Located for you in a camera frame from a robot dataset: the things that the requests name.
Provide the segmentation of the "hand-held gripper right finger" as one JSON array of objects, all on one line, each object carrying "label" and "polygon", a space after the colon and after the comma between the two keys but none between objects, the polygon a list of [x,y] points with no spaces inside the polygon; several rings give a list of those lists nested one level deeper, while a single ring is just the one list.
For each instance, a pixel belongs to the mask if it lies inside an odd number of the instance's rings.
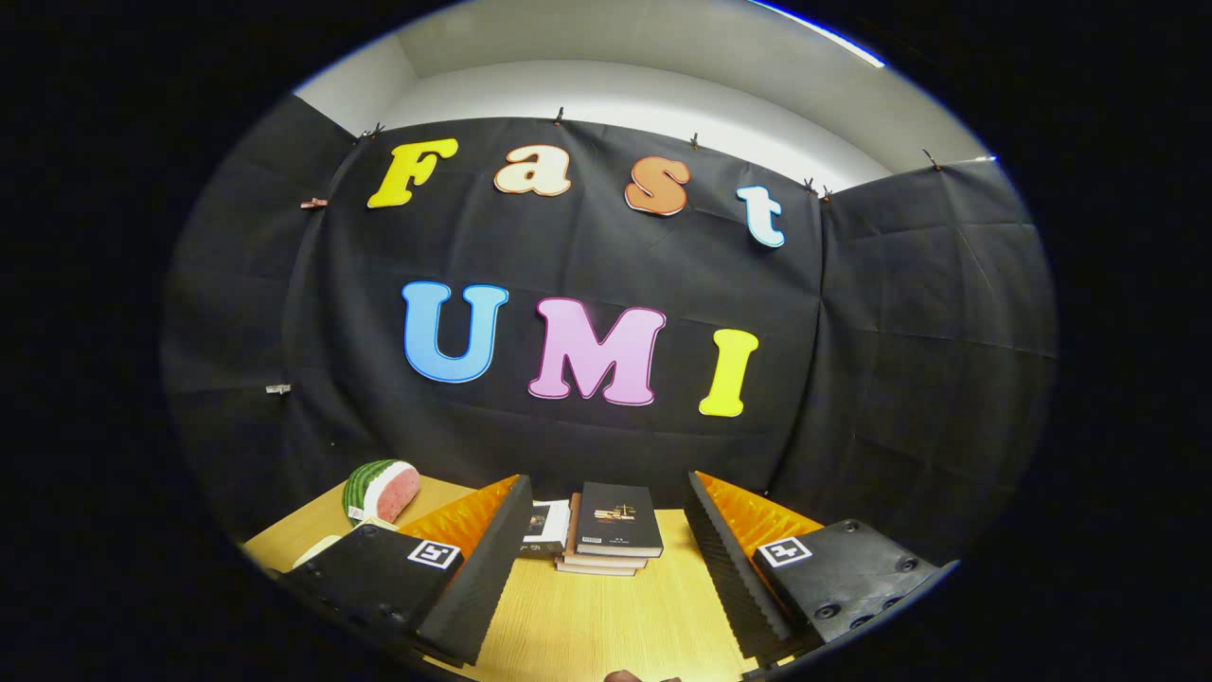
[{"label": "hand-held gripper right finger", "polygon": [[865,521],[814,523],[703,472],[687,477],[692,535],[741,654],[810,664],[876,631],[934,590],[930,563]]}]

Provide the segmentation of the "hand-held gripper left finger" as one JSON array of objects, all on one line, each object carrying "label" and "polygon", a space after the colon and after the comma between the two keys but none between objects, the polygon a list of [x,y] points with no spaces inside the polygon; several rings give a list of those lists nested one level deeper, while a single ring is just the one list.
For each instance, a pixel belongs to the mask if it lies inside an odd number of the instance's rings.
[{"label": "hand-held gripper left finger", "polygon": [[507,476],[401,529],[361,525],[281,581],[391,655],[473,665],[531,509],[531,478]]}]

